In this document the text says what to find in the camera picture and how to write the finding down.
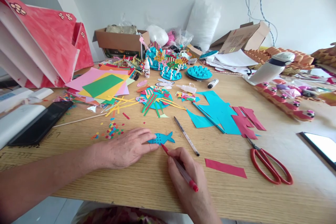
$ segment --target white bottle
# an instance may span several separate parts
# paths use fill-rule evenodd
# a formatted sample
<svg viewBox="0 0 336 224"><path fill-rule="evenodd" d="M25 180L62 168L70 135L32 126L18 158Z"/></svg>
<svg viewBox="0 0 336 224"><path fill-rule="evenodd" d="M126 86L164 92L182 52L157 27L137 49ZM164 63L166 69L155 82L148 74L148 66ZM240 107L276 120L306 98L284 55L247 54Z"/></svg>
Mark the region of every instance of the white bottle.
<svg viewBox="0 0 336 224"><path fill-rule="evenodd" d="M145 73L145 78L149 78L149 72L150 72L151 68L149 66L149 61L148 59L146 59L145 61L145 66L143 68L143 72Z"/></svg>
<svg viewBox="0 0 336 224"><path fill-rule="evenodd" d="M189 93L196 93L197 91L197 88L195 88L195 84L192 84L192 83L189 83L189 86L186 86L186 85L176 85L178 88L186 91L186 92L189 92Z"/></svg>
<svg viewBox="0 0 336 224"><path fill-rule="evenodd" d="M251 85L262 82L270 82L277 77L287 65L293 62L294 53L281 52L272 56L269 61L262 65L252 76L243 75L243 78Z"/></svg>
<svg viewBox="0 0 336 224"><path fill-rule="evenodd" d="M218 82L219 82L218 79L213 79L211 82L209 82L209 84L208 84L208 88L209 88L209 89L213 88L214 86L217 85Z"/></svg>

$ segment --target blue paper fish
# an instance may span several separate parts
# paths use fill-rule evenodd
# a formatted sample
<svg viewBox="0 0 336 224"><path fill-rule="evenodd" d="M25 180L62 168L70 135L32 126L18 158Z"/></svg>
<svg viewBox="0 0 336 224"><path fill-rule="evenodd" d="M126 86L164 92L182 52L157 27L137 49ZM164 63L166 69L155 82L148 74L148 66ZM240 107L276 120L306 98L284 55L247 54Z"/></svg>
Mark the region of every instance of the blue paper fish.
<svg viewBox="0 0 336 224"><path fill-rule="evenodd" d="M173 132L170 132L169 135L163 135L163 134L160 134L160 133L156 133L155 135L156 135L155 139L152 139L152 140L148 141L150 144L156 144L157 143L157 144L161 145L161 144L165 144L167 142L167 140L175 143L174 139L172 138Z"/></svg>

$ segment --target wire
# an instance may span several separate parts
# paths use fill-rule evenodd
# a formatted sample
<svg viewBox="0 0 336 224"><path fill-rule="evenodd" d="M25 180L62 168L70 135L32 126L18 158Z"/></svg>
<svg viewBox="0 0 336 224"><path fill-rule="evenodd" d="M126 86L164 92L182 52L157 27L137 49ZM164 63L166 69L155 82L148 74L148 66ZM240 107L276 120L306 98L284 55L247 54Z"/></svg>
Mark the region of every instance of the wire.
<svg viewBox="0 0 336 224"><path fill-rule="evenodd" d="M270 25L272 25L274 27L274 29L276 31L276 37L275 37L275 39L274 39L272 31L270 31L270 33L271 33L271 36L272 36L273 46L275 46L275 43L278 40L278 29L277 29L277 27L273 23L271 23L270 21L268 21L265 18L265 15L264 15L263 10L262 10L263 9L262 0L259 0L259 2L260 2L260 11L261 11L261 14L263 16L263 19L256 19L256 18L252 17L252 13L251 13L251 9L250 9L250 0L245 0L246 7L247 7L247 15L248 15L250 21L251 21L251 19L258 20L258 21L265 21L265 22L268 23L268 27L270 27Z"/></svg>

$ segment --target black phone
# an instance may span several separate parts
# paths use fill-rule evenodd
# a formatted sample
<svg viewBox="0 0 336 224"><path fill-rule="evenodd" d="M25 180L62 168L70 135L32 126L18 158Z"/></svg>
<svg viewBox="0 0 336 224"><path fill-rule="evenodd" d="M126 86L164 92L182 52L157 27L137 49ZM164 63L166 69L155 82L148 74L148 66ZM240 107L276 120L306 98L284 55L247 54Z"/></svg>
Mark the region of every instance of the black phone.
<svg viewBox="0 0 336 224"><path fill-rule="evenodd" d="M14 136L7 146L26 146L39 144L43 137L51 130L57 121L71 107L72 101L52 103L39 114L21 132Z"/></svg>
<svg viewBox="0 0 336 224"><path fill-rule="evenodd" d="M336 170L336 142L326 136L307 132L299 134Z"/></svg>

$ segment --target left hand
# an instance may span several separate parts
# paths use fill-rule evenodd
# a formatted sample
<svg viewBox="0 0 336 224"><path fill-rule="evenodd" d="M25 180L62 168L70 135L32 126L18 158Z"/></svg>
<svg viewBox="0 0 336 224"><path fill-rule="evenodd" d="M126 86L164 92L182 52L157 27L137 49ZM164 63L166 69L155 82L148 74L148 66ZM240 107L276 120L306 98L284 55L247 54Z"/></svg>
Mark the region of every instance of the left hand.
<svg viewBox="0 0 336 224"><path fill-rule="evenodd" d="M159 148L158 144L146 143L156 135L148 128L135 128L120 135L117 139L99 142L95 148L97 168L122 169L140 160L149 152Z"/></svg>

